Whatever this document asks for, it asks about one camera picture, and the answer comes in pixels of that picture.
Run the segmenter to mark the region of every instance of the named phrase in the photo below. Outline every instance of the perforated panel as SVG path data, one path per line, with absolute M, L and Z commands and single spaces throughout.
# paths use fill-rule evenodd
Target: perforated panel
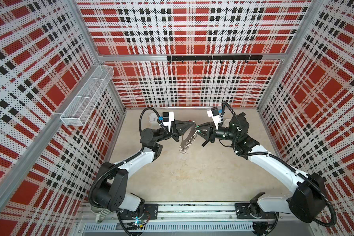
M 77 0 L 103 55 L 284 53 L 310 2 Z
M 354 235 L 353 0 L 325 1 L 262 114 L 283 158 L 326 178 L 328 233 Z
M 68 235 L 119 118 L 105 89 L 87 125 L 62 125 L 0 213 L 0 235 Z
M 0 1 L 0 181 L 92 64 L 65 1 Z
M 256 107 L 279 61 L 108 62 L 126 107 Z

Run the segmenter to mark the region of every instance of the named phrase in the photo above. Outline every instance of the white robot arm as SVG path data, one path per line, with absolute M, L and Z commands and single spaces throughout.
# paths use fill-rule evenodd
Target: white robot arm
M 221 119 L 215 117 L 222 117 L 224 105 L 229 108 L 233 115 L 229 127 L 222 127 Z M 207 122 L 198 125 L 196 128 L 197 134 L 206 139 L 203 146 L 208 142 L 214 143 L 215 139 L 231 140 L 231 146 L 236 155 L 265 169 L 282 182 L 291 193 L 286 196 L 271 196 L 259 193 L 252 199 L 253 203 L 251 201 L 255 211 L 291 213 L 306 223 L 314 220 L 318 224 L 327 227 L 331 227 L 336 223 L 333 206 L 326 197 L 323 178 L 315 173 L 308 175 L 306 172 L 290 166 L 282 159 L 271 154 L 248 135 L 249 123 L 246 122 L 245 114 L 236 115 L 226 102 L 223 102 L 220 115 L 217 107 L 209 110 L 208 114 L 213 118 L 214 122 Z M 88 196 L 92 206 L 106 208 L 110 211 L 125 209 L 131 211 L 134 217 L 140 217 L 143 214 L 144 200 L 126 192 L 127 179 L 160 156 L 163 146 L 158 144 L 159 141 L 172 137 L 178 142 L 179 136 L 195 125 L 193 122 L 174 120 L 173 112 L 164 112 L 163 117 L 159 119 L 159 123 L 162 128 L 158 130 L 141 130 L 141 126 L 139 126 L 141 130 L 140 142 L 142 144 L 142 149 L 139 152 L 121 162 L 114 164 L 106 162 L 100 167 Z M 112 178 L 114 178 L 114 181 L 109 184 L 107 180 Z M 331 212 L 331 221 L 329 223 L 315 219 L 326 205 Z

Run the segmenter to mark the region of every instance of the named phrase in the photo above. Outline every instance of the black cable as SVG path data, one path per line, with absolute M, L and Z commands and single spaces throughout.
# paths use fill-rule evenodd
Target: black cable
M 329 208 L 330 221 L 328 223 L 322 222 L 322 221 L 320 221 L 320 220 L 318 220 L 316 218 L 313 219 L 313 221 L 316 222 L 317 224 L 325 226 L 325 227 L 333 227 L 336 224 L 336 222 L 337 222 L 337 216 L 336 216 L 335 208 L 333 207 L 332 203 L 329 201 L 329 199 L 325 196 L 325 194 L 321 191 L 321 189 L 314 182 L 312 182 L 310 179 L 308 179 L 307 177 L 305 177 L 301 173 L 298 173 L 297 176 L 299 176 L 300 178 L 302 178 L 305 181 L 307 181 L 308 184 L 312 188 L 314 188 L 315 191 L 324 199 L 326 205 Z
M 232 145 L 224 145 L 224 144 L 222 144 L 223 146 L 225 146 L 226 148 L 231 148 L 232 147 Z
M 152 110 L 152 111 L 154 111 L 155 112 L 155 114 L 156 114 L 156 116 L 157 116 L 157 122 L 160 124 L 160 126 L 163 128 L 163 130 L 167 133 L 167 134 L 169 134 L 169 131 L 166 129 L 166 127 L 165 127 L 165 125 L 163 124 L 163 122 L 161 121 L 161 120 L 159 120 L 159 113 L 156 111 L 156 109 L 155 108 L 153 108 L 153 107 L 146 107 L 143 111 L 142 111 L 142 113 L 140 114 L 140 116 L 139 116 L 139 134 L 141 134 L 142 133 L 142 117 L 143 117 L 143 115 L 144 115 L 144 113 L 146 112 L 146 111 L 148 111 L 148 110 Z
M 155 108 L 153 108 L 153 107 L 147 107 L 147 108 L 145 108 L 145 109 L 142 111 L 142 113 L 140 114 L 140 117 L 139 117 L 139 134 L 142 133 L 142 117 L 143 117 L 144 113 L 145 113 L 146 111 L 148 111 L 148 110 L 154 111 L 154 112 L 156 113 L 156 116 L 157 116 L 157 121 L 159 121 L 159 116 L 160 116 L 160 115 L 159 115 L 159 113 L 156 111 Z
M 238 152 L 236 154 L 238 156 L 241 156 L 241 157 L 254 156 L 254 155 L 265 155 L 265 156 L 269 155 L 269 157 L 276 159 L 277 161 L 282 163 L 285 167 L 287 167 L 292 172 L 294 172 L 294 173 L 296 172 L 296 169 L 294 167 L 290 166 L 284 160 L 282 160 L 279 157 L 277 157 L 277 156 L 275 156 L 273 154 L 270 154 L 270 153 L 254 152 L 254 153 L 248 153 L 248 154 L 240 154 Z M 325 227 L 333 227 L 336 224 L 336 222 L 337 222 L 337 216 L 336 216 L 336 212 L 335 212 L 335 209 L 334 209 L 332 203 L 329 201 L 329 199 L 326 197 L 326 195 L 321 191 L 321 189 L 314 182 L 312 182 L 310 179 L 308 179 L 306 176 L 304 176 L 301 173 L 297 173 L 297 176 L 299 176 L 300 178 L 302 178 L 305 181 L 307 181 L 309 186 L 311 186 L 321 196 L 321 198 L 325 201 L 326 205 L 329 208 L 330 218 L 331 219 L 330 219 L 330 221 L 328 223 L 322 222 L 322 221 L 317 220 L 317 219 L 313 219 L 313 221 L 316 222 L 317 224 L 320 224 L 320 225 L 325 226 Z
M 276 216 L 276 217 L 275 217 L 275 222 L 274 222 L 274 224 L 271 226 L 270 231 L 267 232 L 267 233 L 265 234 L 265 236 L 268 235 L 269 233 L 271 233 L 271 232 L 273 231 L 273 229 L 275 228 L 275 226 L 277 226 L 278 218 L 279 218 L 279 212 L 275 212 L 275 216 Z
M 127 158 L 127 159 L 125 160 L 125 162 L 131 161 L 132 159 L 134 159 L 134 158 L 136 158 L 137 156 L 139 156 L 141 153 L 142 153 L 142 152 L 140 152 L 140 151 L 137 152 L 135 155 L 133 155 L 133 156 Z M 104 179 L 104 178 L 107 178 L 107 177 L 113 172 L 113 170 L 115 170 L 115 168 L 117 168 L 117 167 L 119 167 L 119 166 L 121 166 L 121 165 L 123 165 L 123 164 L 124 164 L 123 161 L 120 162 L 120 163 L 115 164 L 114 166 L 112 166 L 111 168 L 109 168 L 103 175 L 101 175 L 99 178 L 95 179 L 95 181 L 92 183 L 92 186 L 90 187 L 89 194 L 88 194 L 88 202 L 90 203 L 90 205 L 92 205 L 92 206 L 94 206 L 94 207 L 97 207 L 97 208 L 104 208 L 103 206 L 101 206 L 101 205 L 99 205 L 99 204 L 97 204 L 97 203 L 95 203 L 95 202 L 93 201 L 93 196 L 92 196 L 93 190 L 94 190 L 94 188 L 96 187 L 97 183 L 98 183 L 100 180 L 102 180 L 102 179 Z
M 124 226 L 124 224 L 123 224 L 123 222 L 122 222 L 122 219 L 121 219 L 121 215 L 119 214 L 119 211 L 117 211 L 117 218 L 118 218 L 118 220 L 119 220 L 119 224 L 121 224 L 121 226 L 122 226 L 123 230 L 126 232 L 126 234 L 127 234 L 128 236 L 133 236 L 132 233 L 130 233 L 130 232 L 127 230 L 127 227 Z
M 226 101 L 223 101 L 223 102 L 222 102 L 222 114 L 224 114 L 224 112 L 223 112 L 223 111 L 224 111 L 224 106 L 228 107 L 228 109 L 230 110 L 232 116 L 235 117 L 235 119 L 236 119 L 236 121 L 237 121 L 237 125 L 240 125 L 240 120 L 237 118 L 235 111 L 232 109 L 232 107 L 231 107 L 231 106 L 228 104 L 228 102 L 226 102 Z M 233 148 L 233 152 L 235 152 L 235 153 L 236 153 L 235 144 L 236 144 L 237 139 L 238 139 L 239 136 L 240 136 L 240 133 L 241 133 L 241 132 L 239 131 L 239 127 L 237 127 L 236 136 L 235 136 L 235 138 L 232 140 L 232 143 L 233 143 L 232 148 Z

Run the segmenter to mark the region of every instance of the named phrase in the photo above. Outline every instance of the floor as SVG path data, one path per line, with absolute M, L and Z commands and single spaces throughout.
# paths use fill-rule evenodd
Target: floor
M 193 120 L 197 124 L 212 121 L 206 110 L 174 111 L 176 120 Z M 248 134 L 271 153 L 273 147 L 256 110 L 244 112 L 250 124 Z M 128 110 L 110 162 L 114 163 L 136 153 L 141 145 L 138 120 L 141 110 Z M 142 128 L 159 128 L 148 121 L 151 111 L 142 119 Z M 224 119 L 230 119 L 227 111 Z M 231 148 L 219 142 L 201 144 L 197 136 L 186 154 L 179 152 L 180 142 L 161 141 L 163 151 L 158 159 L 137 171 L 128 181 L 127 192 L 150 201 L 249 201 L 259 192 L 288 193 L 287 188 L 261 167 L 238 157 Z

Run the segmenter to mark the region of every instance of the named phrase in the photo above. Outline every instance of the metal basket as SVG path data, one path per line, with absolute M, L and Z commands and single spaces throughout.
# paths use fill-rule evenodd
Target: metal basket
M 99 65 L 61 115 L 63 123 L 84 126 L 113 75 L 113 67 Z

